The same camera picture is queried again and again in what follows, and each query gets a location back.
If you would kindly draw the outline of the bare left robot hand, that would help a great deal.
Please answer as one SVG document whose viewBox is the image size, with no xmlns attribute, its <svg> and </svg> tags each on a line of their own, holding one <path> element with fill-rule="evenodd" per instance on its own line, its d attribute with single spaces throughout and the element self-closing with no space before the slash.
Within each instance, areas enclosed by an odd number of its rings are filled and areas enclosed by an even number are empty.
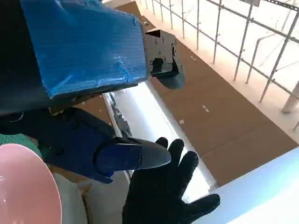
<svg viewBox="0 0 299 224">
<path fill-rule="evenodd" d="M 156 78 L 185 84 L 177 39 L 98 0 L 0 3 L 0 132 L 41 144 L 45 163 L 110 183 L 115 171 L 157 168 L 167 148 L 117 137 L 76 104 Z"/>
</svg>

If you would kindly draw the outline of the gloved right robot hand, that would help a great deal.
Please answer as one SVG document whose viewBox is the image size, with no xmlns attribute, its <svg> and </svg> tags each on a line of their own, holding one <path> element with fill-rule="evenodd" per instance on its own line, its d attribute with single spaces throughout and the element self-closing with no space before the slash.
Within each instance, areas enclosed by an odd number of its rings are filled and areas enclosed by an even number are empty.
<svg viewBox="0 0 299 224">
<path fill-rule="evenodd" d="M 218 194 L 210 194 L 192 203 L 182 200 L 199 164 L 193 151 L 182 155 L 184 142 L 171 144 L 164 137 L 156 141 L 171 154 L 171 162 L 133 172 L 128 195 L 122 209 L 124 224 L 191 224 L 213 212 L 221 203 Z"/>
</svg>

